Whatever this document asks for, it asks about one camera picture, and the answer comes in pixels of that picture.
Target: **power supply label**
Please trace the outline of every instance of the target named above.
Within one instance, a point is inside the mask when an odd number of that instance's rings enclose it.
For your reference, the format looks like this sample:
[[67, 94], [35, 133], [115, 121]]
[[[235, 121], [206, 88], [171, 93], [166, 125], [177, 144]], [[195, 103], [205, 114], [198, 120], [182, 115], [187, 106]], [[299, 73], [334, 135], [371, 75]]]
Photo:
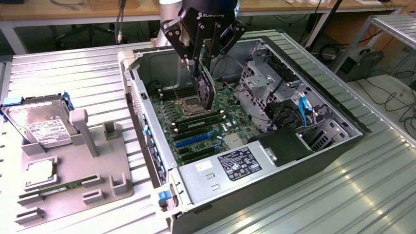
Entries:
[[237, 181], [262, 170], [262, 166], [249, 147], [219, 157], [229, 179]]
[[70, 139], [70, 133], [62, 119], [26, 125], [41, 144], [61, 142]]

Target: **blue cable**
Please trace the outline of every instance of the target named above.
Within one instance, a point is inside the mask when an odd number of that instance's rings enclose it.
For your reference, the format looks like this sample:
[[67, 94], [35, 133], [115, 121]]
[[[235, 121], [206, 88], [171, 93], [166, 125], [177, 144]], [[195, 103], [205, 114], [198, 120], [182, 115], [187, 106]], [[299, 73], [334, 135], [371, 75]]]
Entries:
[[311, 106], [307, 98], [302, 97], [299, 99], [299, 111], [301, 111], [301, 115], [302, 115], [302, 117], [305, 119], [305, 126], [309, 125], [309, 123], [307, 123], [307, 116], [306, 116], [306, 109], [309, 109], [311, 111], [313, 110], [313, 106]]

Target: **pcie slot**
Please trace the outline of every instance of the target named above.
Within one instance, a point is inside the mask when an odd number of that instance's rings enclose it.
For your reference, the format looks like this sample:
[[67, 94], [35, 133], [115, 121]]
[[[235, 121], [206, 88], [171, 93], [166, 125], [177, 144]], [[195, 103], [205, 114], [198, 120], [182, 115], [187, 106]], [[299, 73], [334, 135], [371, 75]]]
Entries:
[[174, 137], [174, 141], [186, 139], [186, 138], [189, 138], [189, 137], [197, 136], [197, 135], [203, 134], [203, 133], [206, 133], [206, 132], [207, 132], [206, 129], [197, 129], [197, 130], [193, 131], [193, 132], [187, 132], [187, 133], [183, 133], [183, 134], [177, 135], [177, 136]]
[[189, 140], [178, 142], [177, 143], [177, 147], [179, 148], [179, 147], [191, 145], [191, 144], [194, 144], [194, 143], [197, 143], [199, 141], [209, 140], [211, 138], [211, 136], [213, 136], [213, 133], [214, 133], [214, 130], [211, 132], [201, 135], [201, 136], [197, 136], [197, 137], [194, 137], [194, 138], [191, 138]]
[[187, 154], [185, 156], [182, 156], [183, 161], [195, 161], [197, 159], [202, 159], [203, 157], [206, 157], [209, 154], [214, 153], [215, 151], [218, 151], [221, 147], [221, 143], [198, 151], [194, 152], [191, 154]]

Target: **blue pcie slot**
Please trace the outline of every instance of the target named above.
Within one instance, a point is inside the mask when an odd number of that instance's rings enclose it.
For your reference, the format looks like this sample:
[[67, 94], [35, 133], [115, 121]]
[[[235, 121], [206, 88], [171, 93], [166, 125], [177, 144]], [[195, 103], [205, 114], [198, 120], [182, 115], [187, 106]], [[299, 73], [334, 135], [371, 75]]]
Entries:
[[213, 133], [214, 133], [214, 130], [213, 130], [211, 132], [209, 132], [209, 133], [201, 135], [201, 136], [197, 136], [197, 137], [194, 137], [194, 138], [191, 138], [191, 139], [189, 139], [189, 140], [185, 140], [185, 141], [182, 141], [182, 142], [178, 142], [178, 143], [177, 143], [177, 147], [179, 148], [179, 147], [191, 145], [191, 144], [194, 144], [194, 143], [197, 143], [197, 142], [199, 142], [199, 141], [209, 140], [209, 139], [211, 138], [211, 136], [213, 136]]

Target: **aluminum table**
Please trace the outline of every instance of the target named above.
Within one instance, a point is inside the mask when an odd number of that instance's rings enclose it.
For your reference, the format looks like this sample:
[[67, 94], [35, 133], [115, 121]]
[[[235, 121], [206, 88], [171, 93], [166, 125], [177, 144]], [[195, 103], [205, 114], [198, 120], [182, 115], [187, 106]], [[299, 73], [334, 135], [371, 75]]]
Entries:
[[[270, 36], [359, 117], [373, 135], [323, 172], [198, 233], [415, 233], [415, 140], [287, 34], [270, 30], [245, 36]], [[150, 46], [139, 43], [23, 55], [7, 63], [3, 79], [9, 95], [29, 97], [66, 89], [75, 107], [87, 109], [91, 127], [113, 119], [123, 125], [135, 184], [133, 197], [21, 233], [170, 233], [151, 204], [153, 185], [125, 101], [117, 58], [122, 50]], [[21, 228], [10, 215], [18, 204], [9, 193], [21, 157], [19, 135], [9, 123], [0, 124], [0, 132], [0, 233], [11, 233]]]

